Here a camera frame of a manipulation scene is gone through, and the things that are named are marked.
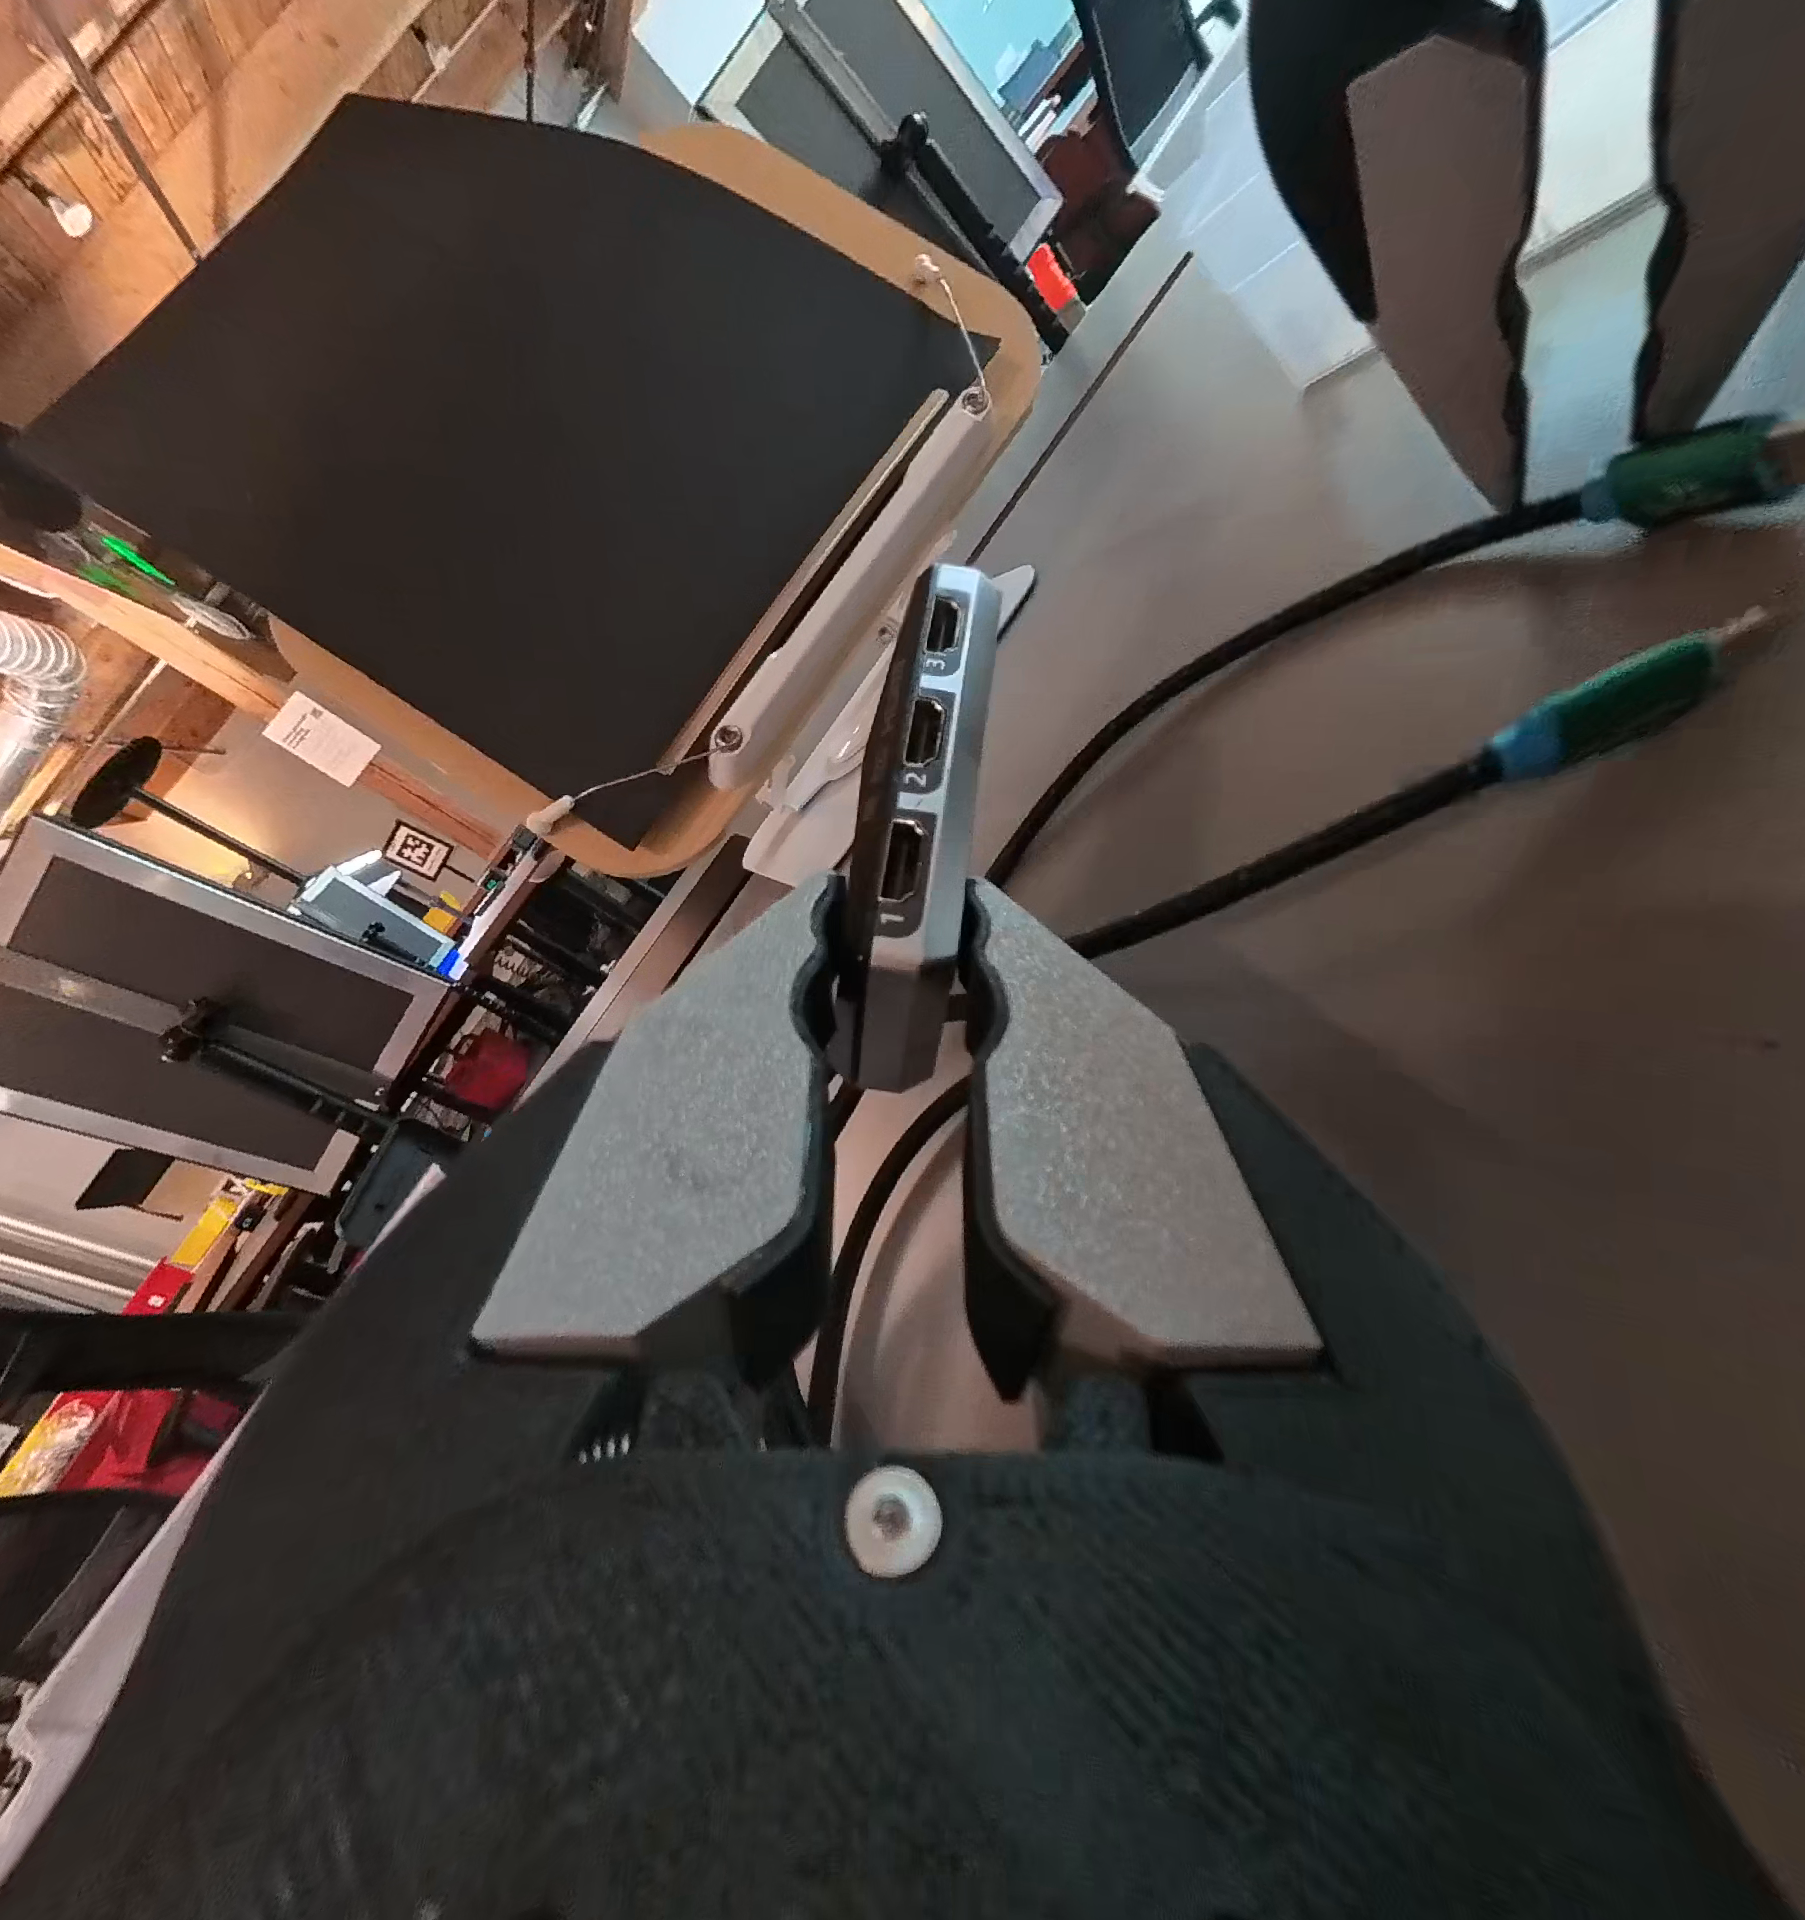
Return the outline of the white and blue device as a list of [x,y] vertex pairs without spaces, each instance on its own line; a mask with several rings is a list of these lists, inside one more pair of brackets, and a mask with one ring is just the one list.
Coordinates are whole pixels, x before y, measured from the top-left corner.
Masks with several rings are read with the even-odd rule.
[[287,914],[439,980],[457,982],[466,965],[457,943],[395,895],[397,880],[408,876],[381,852],[363,852],[305,880]]

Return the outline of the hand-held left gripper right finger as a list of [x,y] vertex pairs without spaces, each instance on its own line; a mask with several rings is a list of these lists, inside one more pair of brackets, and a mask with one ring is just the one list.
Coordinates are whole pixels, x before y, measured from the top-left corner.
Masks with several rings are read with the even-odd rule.
[[1177,1033],[993,881],[965,924],[962,1306],[997,1395],[1325,1342]]

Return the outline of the grey framed black panel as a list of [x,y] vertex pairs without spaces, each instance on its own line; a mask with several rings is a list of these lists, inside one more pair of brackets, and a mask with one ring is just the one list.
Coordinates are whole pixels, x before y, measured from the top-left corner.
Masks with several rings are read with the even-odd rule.
[[7,1117],[329,1195],[358,1151],[343,1128],[165,1036],[217,1013],[213,1038],[367,1104],[447,999],[425,967],[53,817],[0,866]]
[[913,117],[974,211],[1022,265],[1060,191],[927,4],[767,3],[707,83],[701,121],[746,131],[976,267],[979,245],[916,172],[885,158]]

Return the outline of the black board with plywood rim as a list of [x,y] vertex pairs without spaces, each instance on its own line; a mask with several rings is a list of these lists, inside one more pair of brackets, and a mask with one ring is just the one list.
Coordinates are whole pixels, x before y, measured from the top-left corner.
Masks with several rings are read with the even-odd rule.
[[24,458],[623,877],[738,820],[1028,418],[1031,319],[730,126],[347,99]]

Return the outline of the braided hdmi cable green plugs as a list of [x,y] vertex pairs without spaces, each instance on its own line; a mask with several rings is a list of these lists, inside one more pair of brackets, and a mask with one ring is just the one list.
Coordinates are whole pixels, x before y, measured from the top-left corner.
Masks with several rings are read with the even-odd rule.
[[[1561,527],[1613,522],[1638,535],[1658,535],[1705,516],[1774,508],[1800,494],[1805,417],[1741,417],[1635,445],[1576,491],[1466,522],[1314,589],[1289,607],[1212,642],[1108,717],[1010,829],[985,880],[1006,887],[1086,777],[1146,721],[1328,615],[1349,611],[1443,563]],[[1647,740],[1703,707],[1729,678],[1731,659],[1755,641],[1761,626],[1763,615],[1750,611],[1724,626],[1635,651],[1602,675],[1548,694],[1465,759],[1199,887],[1076,935],[1070,944],[1090,961],[1127,953],[1312,876],[1494,789],[1554,781]]]

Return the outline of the black office chair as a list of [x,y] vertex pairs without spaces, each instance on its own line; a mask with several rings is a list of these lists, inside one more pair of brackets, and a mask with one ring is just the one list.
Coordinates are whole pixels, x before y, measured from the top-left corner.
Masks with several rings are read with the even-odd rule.
[[1144,169],[1157,122],[1211,64],[1187,3],[1073,3],[1108,139],[1126,174]]

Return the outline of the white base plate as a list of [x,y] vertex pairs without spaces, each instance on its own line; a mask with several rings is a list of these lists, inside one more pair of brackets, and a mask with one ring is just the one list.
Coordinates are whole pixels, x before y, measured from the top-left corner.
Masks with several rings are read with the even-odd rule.
[[[924,638],[919,687],[902,713],[899,799],[937,796],[962,757],[979,756],[993,680],[993,656],[1033,595],[1038,571],[1018,563],[991,577],[976,611],[959,592],[941,592]],[[909,631],[910,592],[902,591],[850,650],[827,684],[817,713],[799,732],[760,791],[766,820],[754,827],[744,867],[793,887],[839,869],[857,841],[864,764],[885,767],[873,746],[885,712],[892,654]]]

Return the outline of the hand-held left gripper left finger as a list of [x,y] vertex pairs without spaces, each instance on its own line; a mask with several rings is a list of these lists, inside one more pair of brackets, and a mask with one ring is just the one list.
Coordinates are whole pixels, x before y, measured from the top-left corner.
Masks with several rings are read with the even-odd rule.
[[601,1055],[471,1344],[508,1362],[779,1379],[819,1329],[843,876],[697,960]]

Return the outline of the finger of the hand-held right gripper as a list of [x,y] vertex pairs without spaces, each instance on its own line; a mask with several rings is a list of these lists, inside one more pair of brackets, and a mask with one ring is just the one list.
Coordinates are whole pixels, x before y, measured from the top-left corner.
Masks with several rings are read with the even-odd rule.
[[1805,261],[1805,3],[1659,3],[1635,438],[1695,428]]
[[1495,513],[1522,503],[1537,11],[1447,9],[1346,90],[1371,335]]

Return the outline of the white paper note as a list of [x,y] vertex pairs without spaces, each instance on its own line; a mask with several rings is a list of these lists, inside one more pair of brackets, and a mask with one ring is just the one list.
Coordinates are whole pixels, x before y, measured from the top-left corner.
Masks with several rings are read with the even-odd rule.
[[378,756],[368,732],[302,689],[264,724],[262,738],[342,787],[358,784]]

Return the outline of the black disc on rod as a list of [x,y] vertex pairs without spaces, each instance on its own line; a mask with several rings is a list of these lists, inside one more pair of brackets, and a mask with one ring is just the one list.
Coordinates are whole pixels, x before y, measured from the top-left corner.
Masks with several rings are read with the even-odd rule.
[[67,817],[71,824],[79,829],[100,829],[113,822],[122,820],[137,805],[142,805],[158,817],[171,820],[172,824],[185,827],[193,837],[237,855],[247,867],[287,881],[292,888],[302,888],[309,881],[308,873],[239,841],[231,833],[209,824],[200,816],[175,805],[172,800],[154,794],[150,781],[154,781],[158,774],[163,757],[165,745],[157,737],[142,735],[129,738],[115,753],[111,753],[103,766],[98,766],[98,769],[88,777],[88,783],[68,803]]

